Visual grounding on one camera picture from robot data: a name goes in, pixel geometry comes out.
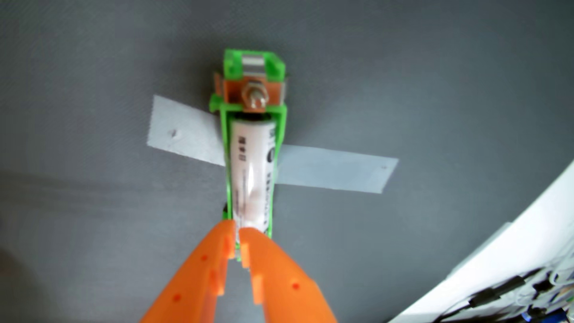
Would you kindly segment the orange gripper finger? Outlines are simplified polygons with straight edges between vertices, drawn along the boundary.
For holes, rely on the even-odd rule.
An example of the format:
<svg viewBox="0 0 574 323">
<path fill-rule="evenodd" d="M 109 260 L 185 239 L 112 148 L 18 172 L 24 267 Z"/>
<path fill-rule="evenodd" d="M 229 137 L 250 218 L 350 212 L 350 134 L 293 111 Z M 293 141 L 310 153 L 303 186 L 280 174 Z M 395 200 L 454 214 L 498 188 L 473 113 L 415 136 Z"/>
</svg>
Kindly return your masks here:
<svg viewBox="0 0 574 323">
<path fill-rule="evenodd" d="M 223 220 L 199 242 L 140 322 L 213 322 L 235 255 L 235 222 Z"/>
<path fill-rule="evenodd" d="M 317 283 L 279 245 L 254 228 L 239 230 L 255 305 L 266 322 L 337 322 Z"/>
</svg>

